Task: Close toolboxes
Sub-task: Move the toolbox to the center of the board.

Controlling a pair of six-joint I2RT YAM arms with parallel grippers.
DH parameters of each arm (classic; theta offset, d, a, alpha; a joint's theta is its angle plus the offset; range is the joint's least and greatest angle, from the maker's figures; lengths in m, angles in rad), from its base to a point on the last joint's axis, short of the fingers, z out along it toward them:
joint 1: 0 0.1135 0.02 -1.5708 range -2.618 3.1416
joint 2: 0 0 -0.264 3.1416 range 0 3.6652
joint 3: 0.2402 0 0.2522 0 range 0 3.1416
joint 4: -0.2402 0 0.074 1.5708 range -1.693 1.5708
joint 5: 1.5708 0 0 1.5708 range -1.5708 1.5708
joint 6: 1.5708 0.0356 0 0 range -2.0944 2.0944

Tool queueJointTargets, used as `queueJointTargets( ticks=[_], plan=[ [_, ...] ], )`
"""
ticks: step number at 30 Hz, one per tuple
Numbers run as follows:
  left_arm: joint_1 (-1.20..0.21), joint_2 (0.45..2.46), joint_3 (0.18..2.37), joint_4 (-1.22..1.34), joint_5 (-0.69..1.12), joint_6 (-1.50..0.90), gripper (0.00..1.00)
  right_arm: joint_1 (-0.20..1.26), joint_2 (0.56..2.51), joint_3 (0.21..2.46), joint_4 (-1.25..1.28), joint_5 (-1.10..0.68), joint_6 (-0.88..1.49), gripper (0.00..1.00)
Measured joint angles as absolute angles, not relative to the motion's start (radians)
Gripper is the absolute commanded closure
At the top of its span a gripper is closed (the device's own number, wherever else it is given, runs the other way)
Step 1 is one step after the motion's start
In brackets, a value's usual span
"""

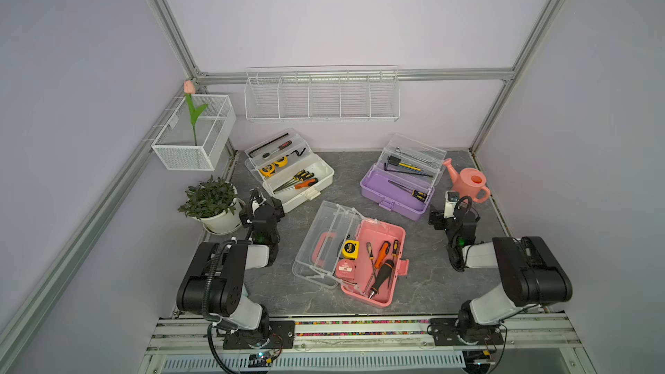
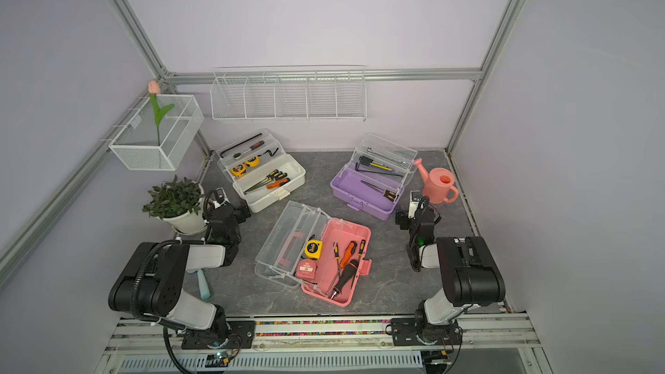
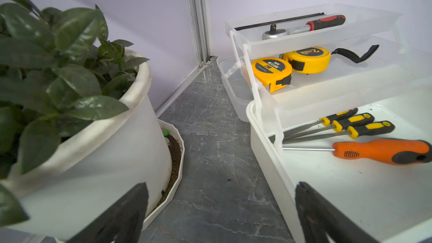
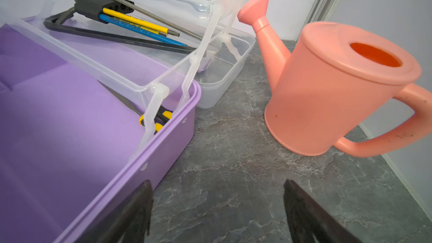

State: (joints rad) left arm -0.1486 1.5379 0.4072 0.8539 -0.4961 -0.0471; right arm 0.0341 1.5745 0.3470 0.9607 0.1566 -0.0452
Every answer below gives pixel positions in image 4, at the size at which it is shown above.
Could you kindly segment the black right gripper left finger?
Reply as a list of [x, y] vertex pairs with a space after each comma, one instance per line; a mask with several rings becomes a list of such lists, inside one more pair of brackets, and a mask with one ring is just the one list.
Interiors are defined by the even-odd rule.
[[146, 180], [76, 242], [143, 243], [150, 234], [153, 202], [153, 187]]

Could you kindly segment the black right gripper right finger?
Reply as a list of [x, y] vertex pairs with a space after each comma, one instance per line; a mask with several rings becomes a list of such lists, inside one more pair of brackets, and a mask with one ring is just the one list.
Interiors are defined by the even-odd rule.
[[295, 181], [287, 179], [283, 187], [283, 203], [294, 243], [360, 242]]

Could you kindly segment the purple toolbox with clear lid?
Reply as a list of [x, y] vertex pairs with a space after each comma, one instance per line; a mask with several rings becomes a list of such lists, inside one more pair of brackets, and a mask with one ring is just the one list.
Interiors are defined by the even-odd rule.
[[[116, 0], [190, 54], [47, 29], [75, 0], [1, 0], [1, 241], [77, 243], [141, 183], [154, 188], [217, 103], [254, 38], [232, 24], [248, 0]], [[75, 11], [70, 27], [154, 41]], [[127, 108], [102, 84], [132, 101]], [[172, 119], [155, 133], [160, 106]]]

